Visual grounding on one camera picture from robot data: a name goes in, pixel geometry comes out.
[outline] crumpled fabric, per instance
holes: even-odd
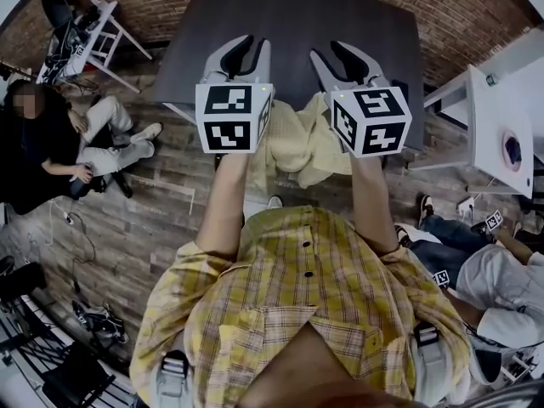
[[[317,93],[304,110],[275,100],[269,125],[252,159],[250,180],[267,190],[277,169],[297,173],[298,185],[306,189],[334,173],[351,175],[349,154],[342,153],[337,135],[329,128],[323,112],[323,93]]]

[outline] white cube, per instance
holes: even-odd
[[[269,123],[269,83],[196,85],[196,125],[205,153],[254,153]]]
[[[355,157],[399,153],[410,123],[400,88],[331,92],[331,127]]]

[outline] dark table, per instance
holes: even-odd
[[[153,100],[174,110],[194,110],[195,85],[209,54],[246,34],[255,40],[244,66],[249,67],[258,41],[269,39],[275,98],[297,111],[319,91],[309,60],[312,48],[321,51],[340,75],[343,67],[330,41],[369,54],[390,81],[408,86],[413,120],[406,145],[422,149],[423,78],[416,17],[377,0],[191,0],[162,61]]]

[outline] yellow cloth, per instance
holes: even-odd
[[[411,399],[410,336],[420,320],[449,345],[457,383],[468,365],[464,325],[411,251],[380,260],[331,212],[271,209],[248,219],[237,263],[194,242],[178,250],[151,293],[130,375],[149,403],[149,372],[184,329],[195,406],[235,406],[309,323],[354,379]]]
[[[323,93],[314,95],[299,112],[274,101],[269,125],[252,160],[251,180],[259,188],[267,190],[267,180],[275,177],[276,168],[298,173],[303,189],[333,173],[351,175],[349,155],[342,153],[337,135],[322,115],[326,110]]]

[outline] table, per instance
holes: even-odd
[[[429,107],[459,89],[467,92],[468,150],[452,151],[431,159],[413,161],[408,169],[472,165],[505,185],[495,187],[469,186],[469,193],[521,194],[533,193],[533,133],[530,118],[504,83],[490,86],[486,75],[468,66],[466,72],[437,89],[423,103]],[[521,166],[517,172],[507,168],[502,157],[502,137],[511,130],[521,147]]]
[[[191,0],[162,61],[151,99],[191,121],[195,85],[207,57],[246,34],[253,34],[255,41],[242,70],[250,66],[258,41],[269,39],[275,98],[296,111],[320,90],[309,60],[312,48],[321,51],[340,75],[344,71],[331,50],[332,40],[368,53],[390,81],[408,86],[413,119],[406,145],[422,149],[422,56],[416,17],[377,0]]]
[[[113,57],[113,54],[116,51],[117,45],[119,45],[119,42],[121,41],[122,37],[125,36],[131,43],[133,43],[139,51],[141,51],[144,56],[152,60],[153,58],[149,53],[147,53],[140,44],[136,42],[136,40],[130,35],[123,27],[116,21],[116,19],[113,17],[113,11],[117,6],[117,2],[106,2],[102,1],[100,2],[97,7],[99,9],[100,18],[99,23],[94,27],[94,29],[90,32],[90,36],[88,39],[87,44],[85,45],[85,48],[81,50],[80,53],[75,53],[70,57],[70,60],[66,63],[65,67],[60,71],[57,79],[62,80],[66,77],[70,76],[76,76],[78,74],[81,74],[83,70],[85,69],[85,65],[87,63],[95,66],[97,69],[103,71],[108,76],[114,78],[118,82],[125,85],[130,90],[134,91],[135,93],[139,94],[140,90],[136,88],[134,85],[130,84],[123,78],[119,77],[115,72],[110,70],[108,68],[111,58]],[[117,33],[109,33],[103,31],[106,24],[110,23],[111,26],[113,26]],[[102,43],[99,45],[98,49],[95,49],[94,46],[96,45],[96,42],[98,41],[99,37],[102,37]],[[106,45],[108,41],[111,41],[110,48],[107,52],[103,52],[102,49]],[[48,67],[43,64],[42,69],[40,70],[40,73],[37,77],[37,83],[44,82],[43,80],[43,74],[48,69]]]

